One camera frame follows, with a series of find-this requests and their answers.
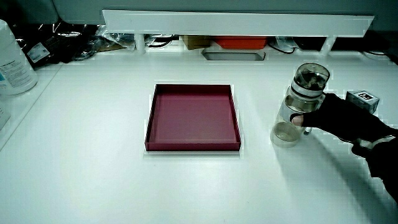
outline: white bottle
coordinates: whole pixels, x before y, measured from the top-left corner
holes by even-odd
[[[0,19],[0,95],[23,93],[38,79],[8,24]]]

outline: finger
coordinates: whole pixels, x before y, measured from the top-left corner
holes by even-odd
[[[296,126],[302,126],[303,125],[303,121],[304,121],[304,116],[300,115],[300,116],[295,116],[292,119],[292,123]]]

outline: barcode sticker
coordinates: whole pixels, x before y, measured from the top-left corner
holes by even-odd
[[[43,46],[42,43],[36,44],[30,51],[28,51],[27,55],[33,61],[33,63],[38,62],[45,56],[49,55],[50,52]]]

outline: square tray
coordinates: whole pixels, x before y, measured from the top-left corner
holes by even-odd
[[[229,85],[158,84],[147,151],[238,151],[238,121]]]

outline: cardboard box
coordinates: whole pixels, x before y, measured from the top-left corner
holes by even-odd
[[[182,40],[187,46],[188,50],[201,49],[210,47],[211,39],[208,36],[202,35],[183,35]]]

